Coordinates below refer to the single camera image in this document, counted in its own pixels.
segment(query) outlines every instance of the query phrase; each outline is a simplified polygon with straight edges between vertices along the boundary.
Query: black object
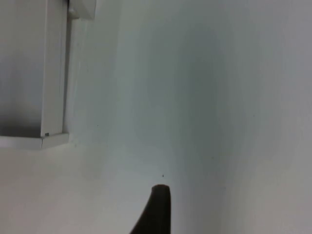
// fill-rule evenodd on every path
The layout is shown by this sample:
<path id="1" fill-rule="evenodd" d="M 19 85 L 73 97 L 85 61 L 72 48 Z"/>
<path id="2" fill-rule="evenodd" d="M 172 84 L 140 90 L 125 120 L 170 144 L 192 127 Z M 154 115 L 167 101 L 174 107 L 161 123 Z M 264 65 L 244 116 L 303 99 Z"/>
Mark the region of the black object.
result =
<path id="1" fill-rule="evenodd" d="M 171 195 L 167 185 L 155 185 L 131 234 L 170 234 Z"/>

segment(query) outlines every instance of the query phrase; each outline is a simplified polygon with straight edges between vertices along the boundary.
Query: white wall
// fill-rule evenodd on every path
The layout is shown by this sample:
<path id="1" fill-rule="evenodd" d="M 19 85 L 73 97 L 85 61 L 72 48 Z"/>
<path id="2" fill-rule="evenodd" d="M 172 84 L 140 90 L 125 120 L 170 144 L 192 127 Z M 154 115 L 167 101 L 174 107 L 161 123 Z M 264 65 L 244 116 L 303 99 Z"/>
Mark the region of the white wall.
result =
<path id="1" fill-rule="evenodd" d="M 311 233 L 312 2 L 106 0 L 76 21 L 71 143 L 0 151 L 0 233 Z"/>

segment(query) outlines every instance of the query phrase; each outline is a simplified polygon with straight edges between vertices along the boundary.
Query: white surface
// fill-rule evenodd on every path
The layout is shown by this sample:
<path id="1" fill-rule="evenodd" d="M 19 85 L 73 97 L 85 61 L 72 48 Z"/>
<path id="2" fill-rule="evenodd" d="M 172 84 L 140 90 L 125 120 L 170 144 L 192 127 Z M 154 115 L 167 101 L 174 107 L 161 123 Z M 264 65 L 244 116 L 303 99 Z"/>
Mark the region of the white surface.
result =
<path id="1" fill-rule="evenodd" d="M 20 150 L 42 150 L 68 143 L 68 137 L 68 134 L 58 134 L 45 138 L 0 136 L 0 147 Z"/>
<path id="2" fill-rule="evenodd" d="M 67 2 L 47 1 L 41 136 L 62 133 Z"/>
<path id="3" fill-rule="evenodd" d="M 2 0 L 0 21 L 0 135 L 61 133 L 66 1 Z"/>
<path id="4" fill-rule="evenodd" d="M 70 0 L 73 7 L 82 19 L 94 19 L 97 0 Z"/>
<path id="5" fill-rule="evenodd" d="M 56 134 L 54 136 L 46 136 L 42 139 L 41 149 L 48 149 L 56 147 L 59 145 L 67 144 L 69 139 L 69 134 Z"/>
<path id="6" fill-rule="evenodd" d="M 0 19 L 0 125 L 39 128 L 45 1 L 2 0 Z"/>
<path id="7" fill-rule="evenodd" d="M 312 2 L 106 0 L 75 21 L 71 144 L 0 150 L 0 233 L 311 233 Z"/>

